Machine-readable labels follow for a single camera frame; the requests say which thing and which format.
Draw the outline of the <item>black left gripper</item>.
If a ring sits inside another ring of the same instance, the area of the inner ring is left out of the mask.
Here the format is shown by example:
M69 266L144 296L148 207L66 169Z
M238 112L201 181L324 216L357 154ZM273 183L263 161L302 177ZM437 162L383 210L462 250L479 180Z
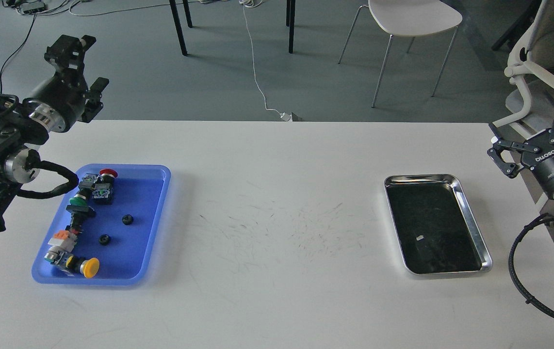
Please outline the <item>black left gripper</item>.
M68 132L76 121L89 123L102 110L100 100L109 79L98 77L90 88L84 84L84 56L95 42L97 39L90 35L82 38L60 35L47 47L44 59L55 68L55 73L22 102L29 112L28 118L45 133Z

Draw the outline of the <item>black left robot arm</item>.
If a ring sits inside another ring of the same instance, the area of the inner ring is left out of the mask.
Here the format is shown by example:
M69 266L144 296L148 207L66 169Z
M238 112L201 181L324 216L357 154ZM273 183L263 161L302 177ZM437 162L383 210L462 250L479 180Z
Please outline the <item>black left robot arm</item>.
M102 110L107 78L88 86L84 56L94 37L61 35L47 48L45 60L55 68L31 97L0 92L0 232L15 197L48 199L70 192L80 182L68 168L41 159L34 145L44 145L51 132L68 132L77 122L91 122Z

